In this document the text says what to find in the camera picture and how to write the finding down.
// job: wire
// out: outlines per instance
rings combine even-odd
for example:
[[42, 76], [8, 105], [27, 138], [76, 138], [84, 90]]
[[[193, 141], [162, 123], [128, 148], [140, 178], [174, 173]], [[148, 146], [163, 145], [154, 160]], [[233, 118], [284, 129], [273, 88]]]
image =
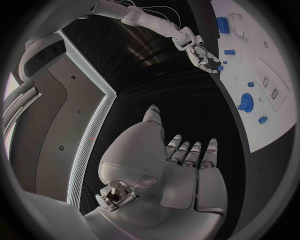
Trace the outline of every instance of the wire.
[[124, 1], [131, 2], [133, 4], [133, 6], [136, 7], [135, 3], [132, 0], [121, 0], [121, 1], [118, 1], [117, 3], [121, 3], [121, 2], [124, 2]]
[[135, 7], [143, 9], [145, 11], [149, 11], [149, 12], [160, 14], [160, 15], [164, 16], [169, 22], [170, 22], [170, 20], [164, 14], [162, 14], [161, 12], [159, 12], [159, 11], [153, 11], [153, 10], [149, 10], [149, 9], [150, 8], [167, 8], [167, 9], [172, 9], [177, 14], [177, 17], [178, 17], [178, 20], [179, 20], [179, 29], [181, 28], [181, 19], [180, 19], [180, 16], [179, 16], [178, 12], [176, 10], [174, 10], [172, 7], [169, 7], [169, 6], [145, 6], [145, 7], [140, 7], [140, 6], [136, 6], [135, 3], [132, 0], [121, 0], [121, 1], [114, 1], [114, 2], [116, 2], [116, 3], [123, 3], [123, 4], [129, 5], [129, 6], [132, 6], [132, 5], [128, 4], [128, 3], [124, 3], [124, 1], [131, 2]]

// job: circular blue dial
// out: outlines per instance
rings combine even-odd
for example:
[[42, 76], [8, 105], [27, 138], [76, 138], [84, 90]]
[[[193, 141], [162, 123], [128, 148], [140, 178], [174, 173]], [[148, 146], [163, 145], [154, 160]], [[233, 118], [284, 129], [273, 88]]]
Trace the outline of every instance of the circular blue dial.
[[249, 93], [244, 93], [241, 96], [240, 105], [237, 106], [238, 110], [250, 113], [253, 110], [254, 102], [253, 98]]

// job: blue square block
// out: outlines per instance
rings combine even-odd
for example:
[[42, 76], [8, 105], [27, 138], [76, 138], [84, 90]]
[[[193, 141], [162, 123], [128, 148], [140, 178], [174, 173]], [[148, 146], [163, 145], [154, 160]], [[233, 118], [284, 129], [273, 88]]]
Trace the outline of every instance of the blue square block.
[[226, 17], [217, 17], [216, 21], [221, 34], [230, 34], [229, 24]]

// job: blue knob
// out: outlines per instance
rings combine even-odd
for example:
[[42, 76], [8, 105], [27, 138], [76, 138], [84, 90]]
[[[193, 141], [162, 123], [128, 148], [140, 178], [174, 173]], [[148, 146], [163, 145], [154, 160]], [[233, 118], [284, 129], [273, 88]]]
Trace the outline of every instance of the blue knob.
[[244, 93], [240, 99], [240, 105], [237, 106], [238, 110], [250, 113], [253, 110], [254, 102], [253, 98], [249, 93]]
[[260, 124], [264, 124], [267, 120], [268, 120], [268, 117], [262, 116], [260, 119], [258, 119], [258, 122], [259, 122]]
[[236, 51], [234, 51], [234, 50], [225, 50], [225, 51], [224, 51], [224, 54], [225, 54], [225, 55], [235, 55], [235, 54], [236, 54]]
[[253, 88], [253, 87], [254, 87], [254, 82], [252, 82], [252, 81], [251, 81], [251, 82], [248, 82], [247, 85], [248, 85], [248, 87]]

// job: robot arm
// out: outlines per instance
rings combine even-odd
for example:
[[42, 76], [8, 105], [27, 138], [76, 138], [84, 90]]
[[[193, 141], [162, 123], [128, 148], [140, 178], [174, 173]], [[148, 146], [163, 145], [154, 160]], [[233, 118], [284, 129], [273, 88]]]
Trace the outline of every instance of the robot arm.
[[195, 36], [188, 27], [179, 29], [173, 22], [145, 13], [139, 7], [125, 7], [112, 0], [99, 0], [92, 11], [87, 12], [86, 15], [100, 15], [119, 19], [129, 26], [148, 28], [166, 38], [172, 38], [176, 48], [180, 51], [186, 51], [195, 67], [209, 73], [217, 73], [217, 70], [211, 70], [204, 65], [209, 62], [208, 58], [217, 63], [219, 59], [200, 46], [203, 44], [203, 39], [200, 35]]

